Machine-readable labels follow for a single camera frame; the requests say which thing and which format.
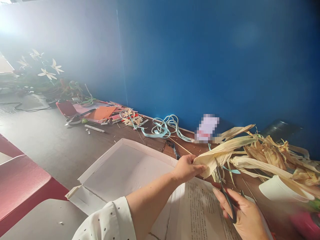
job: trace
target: artificial flower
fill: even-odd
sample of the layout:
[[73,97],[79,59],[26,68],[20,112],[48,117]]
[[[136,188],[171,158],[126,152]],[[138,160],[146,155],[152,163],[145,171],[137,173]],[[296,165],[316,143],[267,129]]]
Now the artificial flower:
[[34,60],[38,60],[38,57],[39,58],[41,58],[42,57],[42,55],[44,54],[44,53],[39,53],[37,50],[35,50],[35,49],[32,49],[32,51],[33,51],[33,53],[30,53],[30,56],[34,59]]
[[57,63],[56,63],[56,60],[52,59],[52,65],[51,67],[57,71],[58,74],[60,74],[60,72],[64,72],[62,71],[60,68],[61,68],[61,65],[57,66]]
[[18,61],[18,63],[20,63],[23,66],[28,66],[29,64],[27,63],[26,59],[24,58],[24,56],[21,56],[22,60]]
[[52,80],[52,78],[57,79],[54,75],[54,73],[49,73],[47,72],[47,70],[41,68],[41,70],[43,71],[43,73],[39,73],[38,76],[44,76],[46,75],[50,80]]

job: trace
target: white paper cup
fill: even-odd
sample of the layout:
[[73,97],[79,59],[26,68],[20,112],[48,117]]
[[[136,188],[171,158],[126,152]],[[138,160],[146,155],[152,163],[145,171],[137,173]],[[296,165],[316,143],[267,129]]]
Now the white paper cup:
[[315,197],[300,189],[278,175],[259,185],[259,189],[271,201],[278,202],[309,202]]

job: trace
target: blue wall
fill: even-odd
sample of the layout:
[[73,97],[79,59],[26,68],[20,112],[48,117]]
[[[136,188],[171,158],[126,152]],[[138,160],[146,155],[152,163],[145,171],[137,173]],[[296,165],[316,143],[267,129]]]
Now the blue wall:
[[0,51],[40,47],[96,97],[176,114],[189,130],[204,113],[224,119],[220,131],[287,119],[304,127],[291,143],[320,157],[316,11],[308,0],[34,1],[0,7],[0,26],[11,20]]

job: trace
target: wooden table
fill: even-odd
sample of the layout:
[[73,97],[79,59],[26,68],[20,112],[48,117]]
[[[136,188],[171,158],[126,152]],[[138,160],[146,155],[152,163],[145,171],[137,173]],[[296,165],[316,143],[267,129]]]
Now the wooden table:
[[[23,98],[15,95],[0,95],[0,103],[4,102],[23,102],[20,106],[23,109],[46,107],[41,99],[33,95]],[[141,130],[133,130],[132,127],[124,126],[122,123],[99,125],[98,128],[105,130],[105,133],[91,130],[89,135],[82,124],[72,127],[64,126],[66,119],[58,109],[31,113],[16,111],[13,107],[14,105],[0,106],[0,133],[68,189],[79,185],[78,177],[121,138],[146,144],[175,158],[172,148],[165,144],[164,139],[146,138]],[[152,126],[151,120],[145,124],[144,127],[148,127],[147,133]],[[182,133],[194,138],[193,133],[186,131]],[[208,151],[207,144],[188,143],[177,138],[176,134],[172,135],[174,141],[192,154],[198,156]],[[188,154],[177,144],[176,149],[181,156]],[[259,191],[258,186],[261,181],[258,178],[252,178],[246,174],[234,174],[236,185],[234,186],[227,172],[225,176],[228,187],[238,192],[242,189],[245,195],[256,200],[270,230],[276,234],[276,239],[302,239],[288,219],[289,214],[296,212],[299,206],[268,200]]]

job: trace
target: white polka dot sleeve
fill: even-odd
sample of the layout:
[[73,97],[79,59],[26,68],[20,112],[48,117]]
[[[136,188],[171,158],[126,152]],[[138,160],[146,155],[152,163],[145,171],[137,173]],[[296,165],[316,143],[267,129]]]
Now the white polka dot sleeve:
[[81,224],[72,240],[136,240],[127,199],[108,202]]

